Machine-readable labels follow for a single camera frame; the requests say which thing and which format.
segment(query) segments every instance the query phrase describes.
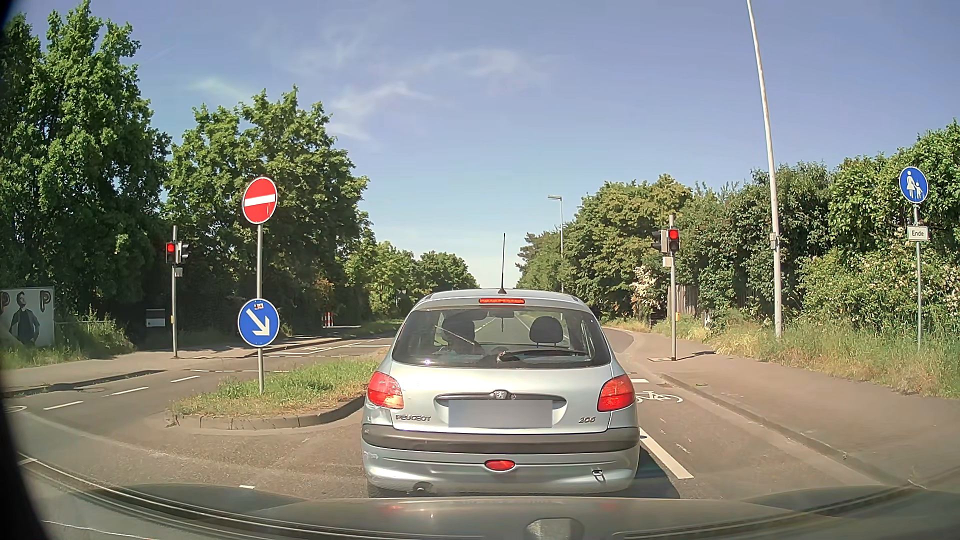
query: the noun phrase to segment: brake light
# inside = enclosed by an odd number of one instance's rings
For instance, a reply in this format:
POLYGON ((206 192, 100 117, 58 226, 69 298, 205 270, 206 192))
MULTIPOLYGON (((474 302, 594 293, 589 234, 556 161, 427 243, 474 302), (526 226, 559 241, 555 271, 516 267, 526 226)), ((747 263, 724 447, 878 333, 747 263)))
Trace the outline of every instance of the brake light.
POLYGON ((509 471, 516 467, 516 463, 510 459, 491 459, 484 462, 484 466, 490 469, 491 471, 496 471, 502 473, 504 471, 509 471))
POLYGON ((480 304, 523 304, 522 298, 481 298, 480 304))
POLYGON ((400 383, 386 373, 373 372, 367 384, 367 399, 370 403, 387 408, 403 408, 403 391, 400 383))
POLYGON ((636 399, 634 384, 629 375, 614 377, 604 383, 600 389, 600 399, 597 400, 597 411, 610 412, 630 406, 636 399))

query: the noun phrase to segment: grass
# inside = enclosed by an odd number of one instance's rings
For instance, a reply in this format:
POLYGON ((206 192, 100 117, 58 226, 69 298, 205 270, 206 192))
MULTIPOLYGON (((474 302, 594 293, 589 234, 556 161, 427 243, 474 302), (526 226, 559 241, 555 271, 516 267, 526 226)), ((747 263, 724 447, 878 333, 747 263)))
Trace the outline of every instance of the grass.
POLYGON ((57 324, 52 347, 26 347, 16 341, 0 348, 0 368, 19 369, 131 353, 135 347, 113 321, 57 324))
POLYGON ((279 417, 332 408, 364 395, 367 382, 383 359, 378 355, 343 357, 268 374, 264 392, 257 380, 223 380, 213 392, 174 402, 177 414, 214 417, 279 417))
MULTIPOLYGON (((654 331, 670 335, 669 322, 654 331)), ((721 355, 776 362, 849 380, 868 380, 905 394, 960 398, 960 337, 927 335, 920 351, 916 336, 856 329, 842 322, 793 321, 777 340, 771 327, 742 318, 708 331, 683 317, 677 337, 707 343, 721 355)))

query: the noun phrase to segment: man on poster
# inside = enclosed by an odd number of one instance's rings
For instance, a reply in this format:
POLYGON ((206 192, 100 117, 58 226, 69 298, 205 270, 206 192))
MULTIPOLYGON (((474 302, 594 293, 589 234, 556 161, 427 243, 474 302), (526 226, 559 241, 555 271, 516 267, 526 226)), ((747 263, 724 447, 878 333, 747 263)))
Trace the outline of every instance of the man on poster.
POLYGON ((40 322, 36 320, 36 315, 27 309, 27 298, 23 291, 16 295, 16 304, 20 306, 10 320, 10 333, 12 333, 20 343, 24 345, 34 345, 36 338, 40 335, 40 322))

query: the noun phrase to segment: footpath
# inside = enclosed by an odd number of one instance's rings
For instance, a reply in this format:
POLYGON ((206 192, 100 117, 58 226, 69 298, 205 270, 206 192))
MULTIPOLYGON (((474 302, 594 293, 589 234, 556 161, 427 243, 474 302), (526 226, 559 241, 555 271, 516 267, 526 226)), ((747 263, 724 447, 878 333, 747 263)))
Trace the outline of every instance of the footpath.
MULTIPOLYGON (((264 348, 264 353, 319 345, 339 337, 292 337, 264 348)), ((77 387, 127 379, 158 371, 183 369, 211 359, 245 358, 256 355, 256 349, 239 345, 190 347, 173 351, 137 351, 106 359, 89 359, 36 367, 3 370, 0 386, 3 397, 47 391, 51 387, 77 387)))
MULTIPOLYGON (((605 329, 611 332, 620 329, 605 329)), ((871 382, 718 355, 709 345, 630 332, 626 353, 665 381, 886 484, 960 489, 960 400, 903 395, 871 382)))

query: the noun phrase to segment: street lamp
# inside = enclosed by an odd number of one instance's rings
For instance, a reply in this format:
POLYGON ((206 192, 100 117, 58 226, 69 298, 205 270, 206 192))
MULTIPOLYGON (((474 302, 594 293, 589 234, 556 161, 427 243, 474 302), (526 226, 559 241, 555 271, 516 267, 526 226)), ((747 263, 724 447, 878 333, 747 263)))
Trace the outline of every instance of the street lamp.
POLYGON ((564 266, 564 197, 560 195, 547 195, 547 199, 551 201, 560 201, 560 265, 561 265, 561 275, 560 275, 560 292, 564 292, 564 275, 563 275, 563 266, 564 266))
POLYGON ((754 52, 756 53, 756 74, 760 79, 760 100, 763 102, 763 127, 767 133, 767 167, 770 168, 770 216, 773 233, 770 243, 774 248, 774 332, 777 338, 783 336, 783 297, 780 277, 780 211, 777 205, 777 175, 774 164, 774 141, 770 135, 770 109, 767 107, 767 85, 763 82, 763 63, 760 61, 760 42, 756 39, 754 8, 747 0, 747 14, 750 16, 750 29, 754 33, 754 52))

